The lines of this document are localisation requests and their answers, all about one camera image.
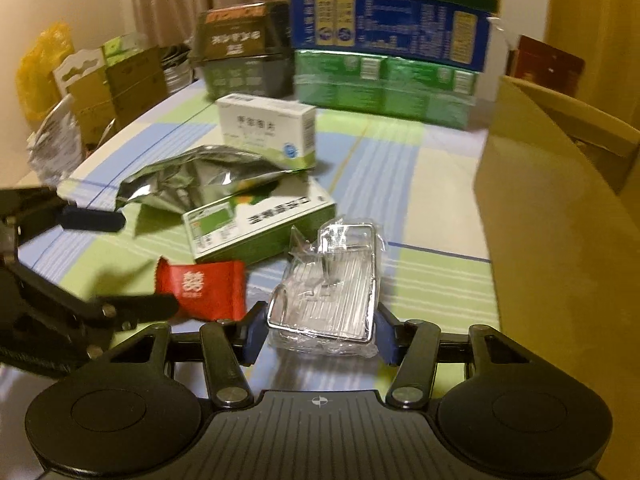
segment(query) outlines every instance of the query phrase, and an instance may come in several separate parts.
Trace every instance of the screw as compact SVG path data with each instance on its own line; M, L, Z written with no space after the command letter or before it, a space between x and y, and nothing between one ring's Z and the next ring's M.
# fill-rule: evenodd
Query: screw
M216 397L225 404L235 404L245 400L249 394L244 388L238 388L237 386L228 386L218 390Z
M97 359L102 355L102 348L98 345L89 345L86 348L86 354L89 356L89 359Z
M116 317L118 311L112 304L105 303L102 306L102 313L104 314L104 317L108 317L111 319L112 317Z
M391 396L401 404L415 404L422 399L422 390L414 386L401 386L391 393Z

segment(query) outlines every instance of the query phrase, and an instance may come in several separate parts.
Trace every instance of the green and white box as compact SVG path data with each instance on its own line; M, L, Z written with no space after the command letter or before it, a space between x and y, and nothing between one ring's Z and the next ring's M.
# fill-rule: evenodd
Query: green and white box
M246 94L229 94L216 104L225 144L288 170L316 165L315 107Z
M198 263L242 260L250 265L284 254L291 227L308 240L335 217L335 202L303 174L225 198L182 215Z

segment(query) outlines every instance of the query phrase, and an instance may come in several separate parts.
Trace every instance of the white wall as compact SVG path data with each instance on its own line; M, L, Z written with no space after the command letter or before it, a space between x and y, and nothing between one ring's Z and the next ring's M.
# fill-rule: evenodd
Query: white wall
M516 34L544 41L549 0L500 0L500 17ZM500 34L492 34L478 97L494 101L498 78L504 74L508 48Z
M0 0L0 186L14 184L29 172L30 130L14 83L20 58L56 20L71 26L76 49L96 48L127 32L130 23L125 23L123 11L122 0Z

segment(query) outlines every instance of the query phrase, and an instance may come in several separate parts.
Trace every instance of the blue box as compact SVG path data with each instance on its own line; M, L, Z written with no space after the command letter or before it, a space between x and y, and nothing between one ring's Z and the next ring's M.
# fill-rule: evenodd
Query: blue box
M482 72L489 12L436 0L291 0L294 48L391 54Z

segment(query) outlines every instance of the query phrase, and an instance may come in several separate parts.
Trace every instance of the checkered tablecloth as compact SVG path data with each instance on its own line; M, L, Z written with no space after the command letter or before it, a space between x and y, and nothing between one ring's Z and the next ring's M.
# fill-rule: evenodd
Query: checkered tablecloth
M120 181L149 163L198 144L222 142L218 111L197 82L130 124L60 186L82 206L113 208ZM411 121L318 110L316 178L338 212L382 225L387 241L382 301L401 319L421 318L446 332L473 323L498 326L491 267L472 182L486 132L460 132ZM20 260L82 298L151 292L159 256L192 257L180 217L139 205L124 208L117 235L55 228L20 248ZM247 303L268 298L284 261L248 273ZM190 321L174 330L197 330ZM265 346L248 381L267 388L361 390L384 395L393 370L378 358L320 358ZM461 379L460 367L439 367L436 390ZM199 365L178 368L177 379L206 396ZM36 478L40 468L24 435L24 413L51 381L0 368L0 478Z

